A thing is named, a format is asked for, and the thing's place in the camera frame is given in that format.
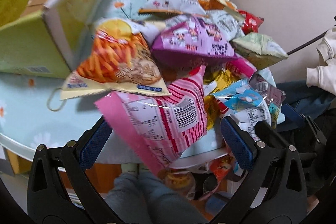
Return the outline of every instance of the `pink snack bag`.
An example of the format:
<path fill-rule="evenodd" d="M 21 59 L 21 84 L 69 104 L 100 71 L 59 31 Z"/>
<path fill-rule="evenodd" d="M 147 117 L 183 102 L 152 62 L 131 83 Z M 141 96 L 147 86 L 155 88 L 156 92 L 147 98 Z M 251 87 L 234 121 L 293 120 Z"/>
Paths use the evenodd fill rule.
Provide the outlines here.
<path fill-rule="evenodd" d="M 240 79 L 251 78 L 257 68 L 244 57 L 236 53 L 238 59 L 227 62 L 225 68 Z"/>
<path fill-rule="evenodd" d="M 151 52 L 169 67 L 217 65 L 236 59 L 219 28 L 207 18 L 194 16 L 162 31 Z"/>
<path fill-rule="evenodd" d="M 206 134 L 200 66 L 168 86 L 171 96 L 111 92 L 95 102 L 105 120 L 157 174 Z"/>

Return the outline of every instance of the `white jacket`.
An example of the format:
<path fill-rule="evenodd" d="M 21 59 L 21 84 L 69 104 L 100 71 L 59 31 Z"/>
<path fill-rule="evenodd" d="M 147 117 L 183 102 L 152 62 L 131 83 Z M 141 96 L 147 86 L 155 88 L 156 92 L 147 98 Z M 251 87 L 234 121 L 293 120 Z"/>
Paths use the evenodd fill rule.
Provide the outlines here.
<path fill-rule="evenodd" d="M 320 66 L 307 68 L 307 86 L 318 86 L 336 95 L 336 27 L 330 29 L 317 46 Z"/>

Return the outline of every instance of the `metal screw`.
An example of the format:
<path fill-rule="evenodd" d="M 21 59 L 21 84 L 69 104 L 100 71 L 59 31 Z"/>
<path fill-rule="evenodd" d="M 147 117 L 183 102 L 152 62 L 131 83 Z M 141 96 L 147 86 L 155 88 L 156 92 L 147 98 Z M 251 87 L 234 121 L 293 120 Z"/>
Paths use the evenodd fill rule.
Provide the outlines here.
<path fill-rule="evenodd" d="M 266 144 L 264 142 L 257 142 L 257 146 L 259 146 L 260 148 L 264 148 L 266 146 Z"/>
<path fill-rule="evenodd" d="M 42 151 L 44 149 L 45 145 L 44 144 L 40 144 L 38 147 L 37 147 L 37 150 L 38 151 Z"/>
<path fill-rule="evenodd" d="M 74 147 L 76 145 L 76 141 L 68 141 L 67 147 Z"/>
<path fill-rule="evenodd" d="M 296 150 L 296 148 L 295 148 L 294 145 L 290 145 L 288 148 L 289 148 L 289 150 L 291 150 L 291 151 L 293 151 L 293 152 Z"/>

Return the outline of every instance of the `purple snack bag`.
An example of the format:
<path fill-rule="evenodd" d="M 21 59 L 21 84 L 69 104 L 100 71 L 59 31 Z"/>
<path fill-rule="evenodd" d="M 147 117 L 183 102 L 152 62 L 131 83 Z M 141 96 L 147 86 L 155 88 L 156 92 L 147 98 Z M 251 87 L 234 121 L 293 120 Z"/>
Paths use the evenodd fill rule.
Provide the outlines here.
<path fill-rule="evenodd" d="M 218 65 L 237 59 L 215 24 L 194 16 L 162 31 L 151 52 L 169 67 Z"/>

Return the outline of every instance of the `blue gripper pad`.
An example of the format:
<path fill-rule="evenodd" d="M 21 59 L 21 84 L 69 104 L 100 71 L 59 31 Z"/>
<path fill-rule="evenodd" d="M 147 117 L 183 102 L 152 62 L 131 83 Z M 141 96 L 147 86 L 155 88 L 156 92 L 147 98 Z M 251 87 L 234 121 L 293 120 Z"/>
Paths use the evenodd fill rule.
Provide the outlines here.
<path fill-rule="evenodd" d="M 253 152 L 249 146 L 244 142 L 241 133 L 246 133 L 242 131 L 236 122 L 231 117 L 225 117 L 220 123 L 221 133 L 226 143 L 232 150 L 236 160 L 238 161 L 240 167 L 244 170 L 251 171 L 253 169 L 253 160 L 256 157 L 256 148 L 253 146 Z"/>
<path fill-rule="evenodd" d="M 95 130 L 80 153 L 79 165 L 83 171 L 93 166 L 111 133 L 112 129 L 106 121 Z"/>

